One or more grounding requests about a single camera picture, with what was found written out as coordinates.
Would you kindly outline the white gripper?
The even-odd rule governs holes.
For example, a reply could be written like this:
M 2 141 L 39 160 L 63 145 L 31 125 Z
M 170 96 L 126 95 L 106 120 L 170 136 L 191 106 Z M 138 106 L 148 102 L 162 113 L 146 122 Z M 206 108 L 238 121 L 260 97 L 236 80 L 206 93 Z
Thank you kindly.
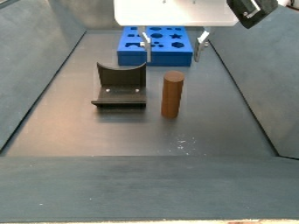
M 238 22 L 226 0 L 114 0 L 114 8 L 115 19 L 122 26 L 139 26 L 147 62 L 152 61 L 152 41 L 146 26 L 234 26 Z M 200 60 L 210 35 L 211 29 L 204 27 L 195 41 L 195 61 Z

